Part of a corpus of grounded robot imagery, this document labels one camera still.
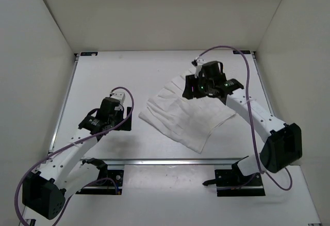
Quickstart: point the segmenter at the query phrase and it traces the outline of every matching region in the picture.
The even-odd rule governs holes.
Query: metal frame
[[[276,114],[274,112],[274,109],[273,109],[273,106],[272,106],[272,103],[270,101],[270,98],[269,98],[269,96],[267,94],[265,83],[263,82],[263,79],[261,77],[261,72],[260,72],[260,69],[258,67],[258,63],[257,63],[255,52],[251,52],[251,55],[252,55],[252,58],[253,58],[253,61],[254,61],[254,65],[255,65],[255,67],[257,69],[257,73],[258,73],[258,76],[259,76],[259,80],[261,82],[263,93],[265,94],[265,97],[266,97],[266,101],[267,101],[267,104],[268,104],[268,107],[269,107],[269,111],[270,111],[270,113],[272,115],[276,116]]]
[[[69,81],[69,84],[68,84],[68,87],[67,87],[67,91],[65,93],[65,98],[62,102],[62,106],[61,106],[59,116],[57,118],[56,126],[55,126],[53,136],[52,136],[51,145],[49,146],[49,153],[51,153],[54,149],[54,144],[55,144],[55,141],[56,141],[58,130],[59,130],[60,125],[61,125],[61,121],[62,121],[62,118],[63,118],[65,106],[66,106],[67,101],[68,101],[68,97],[69,97],[69,93],[70,93],[70,90],[71,90],[71,85],[72,85],[72,82],[73,82],[74,74],[76,72],[76,68],[77,68],[77,65],[78,65],[78,60],[79,60],[79,54],[76,55],[75,60],[74,60],[73,70],[72,70],[72,73],[71,73],[71,76],[70,76],[70,81]]]
[[[103,161],[111,166],[124,165],[231,165],[239,159],[109,159]]]

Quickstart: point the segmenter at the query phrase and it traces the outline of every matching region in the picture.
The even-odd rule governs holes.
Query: white table surface
[[[124,86],[135,99],[130,132],[111,132],[92,148],[86,157],[101,159],[143,158],[241,158],[253,153],[250,126],[239,115],[213,131],[201,154],[175,142],[138,118],[149,97],[156,95],[172,78],[192,67],[201,51],[99,52],[80,56],[67,105],[55,142],[55,150],[65,146],[87,112],[100,106],[112,88]],[[250,70],[250,95],[268,108],[252,55],[246,55]],[[232,51],[211,51],[203,58],[224,64],[227,78],[245,86],[246,67]],[[130,105],[127,97],[125,107]],[[257,136],[261,150],[263,143]]]
[[[112,88],[124,86],[136,101],[133,130],[109,133],[86,157],[200,159],[240,158],[253,153],[250,126],[240,116],[217,128],[201,154],[163,136],[138,118],[146,100],[173,77],[190,68],[190,62],[199,53],[99,52],[97,56],[80,57],[55,149],[67,144],[86,113],[99,107]],[[268,108],[252,56],[247,55],[247,58],[251,68],[250,94]],[[212,51],[205,59],[223,62],[227,78],[236,78],[245,84],[246,68],[240,55],[231,51]],[[263,143],[259,137],[257,141],[261,150]],[[263,175],[266,196],[217,197],[214,186],[202,185],[203,181],[214,179],[214,165],[126,165],[121,196],[74,195],[58,226],[308,226],[309,223],[320,223],[300,167],[290,166],[289,170],[293,188],[288,192],[280,190]],[[285,171],[273,176],[281,185],[288,186]],[[24,217],[36,219],[36,226],[50,226],[54,222],[28,208]]]
[[[217,197],[214,166],[125,166],[121,196],[74,195],[58,226],[308,226],[320,223],[300,167],[291,166],[293,188],[278,189],[265,175],[266,196]],[[286,172],[274,175],[288,186]],[[30,209],[25,218],[51,226]]]

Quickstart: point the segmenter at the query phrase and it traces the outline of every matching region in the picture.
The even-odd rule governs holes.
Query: white cloth
[[[212,130],[235,112],[218,99],[183,98],[185,77],[194,73],[195,68],[189,69],[165,84],[156,96],[148,99],[139,117],[165,136],[201,153]]]

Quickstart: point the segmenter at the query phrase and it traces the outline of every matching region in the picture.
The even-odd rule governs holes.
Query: white wall
[[[302,169],[325,225],[330,224],[329,2],[283,0],[257,50],[275,111],[302,128]]]
[[[281,0],[45,0],[75,52],[256,50]]]
[[[0,225],[18,225],[14,191],[47,154],[74,56],[42,0],[0,0]]]

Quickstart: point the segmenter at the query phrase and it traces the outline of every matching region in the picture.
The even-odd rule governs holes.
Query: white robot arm
[[[205,96],[220,99],[249,124],[248,100],[250,102],[254,130],[265,145],[258,157],[247,156],[232,165],[238,176],[249,176],[260,171],[276,173],[301,158],[302,142],[299,126],[286,124],[270,114],[253,98],[246,98],[243,85],[235,79],[227,80],[223,73],[223,64],[218,61],[199,63],[196,73],[186,76],[183,97],[192,99]],[[257,158],[260,159],[261,170],[257,165]]]
[[[106,177],[107,165],[102,160],[92,158],[80,161],[103,135],[83,139],[122,122],[124,100],[124,92],[115,92],[104,98],[100,108],[90,111],[79,124],[76,134],[69,142],[75,146],[50,158],[37,172],[29,173],[23,182],[24,205],[52,220],[63,209],[69,197],[87,184]],[[131,117],[116,130],[130,131]]]

